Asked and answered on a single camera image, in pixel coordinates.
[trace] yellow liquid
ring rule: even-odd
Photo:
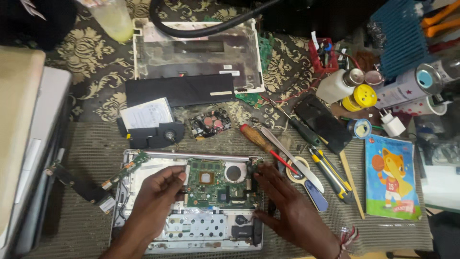
[[[132,38],[132,22],[124,0],[115,0],[89,10],[112,39],[125,42]]]

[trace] orange pliers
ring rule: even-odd
[[[460,0],[457,0],[455,3],[446,6],[444,8],[444,10],[440,11],[435,16],[430,17],[430,18],[424,18],[420,25],[423,28],[425,36],[428,37],[428,38],[432,38],[438,32],[440,32],[442,30],[452,28],[452,27],[456,27],[456,26],[460,26],[460,18],[457,18],[457,19],[452,20],[452,21],[444,22],[444,23],[441,23],[441,24],[437,24],[441,20],[446,18],[451,12],[453,12],[459,6],[460,6]]]

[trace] yellow utility knife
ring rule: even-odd
[[[329,159],[324,156],[321,150],[318,150],[314,146],[308,147],[311,157],[315,164],[318,166],[319,170],[324,174],[329,184],[332,186],[332,189],[344,203],[353,202],[353,192],[351,191],[351,186],[347,182],[347,179],[342,175],[342,173],[337,170],[337,168],[329,161]]]

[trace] black hose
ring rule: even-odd
[[[281,2],[282,0],[271,0],[259,7],[257,7],[254,10],[251,10],[250,12],[247,12],[245,14],[242,14],[240,16],[237,16],[229,21],[223,22],[221,24],[217,24],[211,27],[203,28],[203,29],[196,29],[196,30],[179,30],[179,29],[173,29],[170,28],[166,25],[164,25],[161,22],[160,17],[158,17],[158,14],[156,12],[156,9],[159,7],[160,2],[163,2],[164,0],[152,0],[150,3],[150,20],[152,20],[153,24],[155,27],[157,27],[160,31],[164,32],[167,35],[173,36],[173,37],[178,37],[178,38],[199,38],[199,37],[205,37],[209,36],[212,34],[216,34],[218,32],[224,31],[226,29],[230,29],[232,27],[235,27],[241,23],[243,23],[246,20],[249,20],[252,18],[254,15],[259,14],[262,12],[264,9],[277,4],[278,2]]]

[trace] blue heat sink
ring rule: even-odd
[[[381,72],[386,78],[433,61],[414,5],[413,0],[389,0],[371,16],[371,21],[379,22],[386,35],[380,56]]]

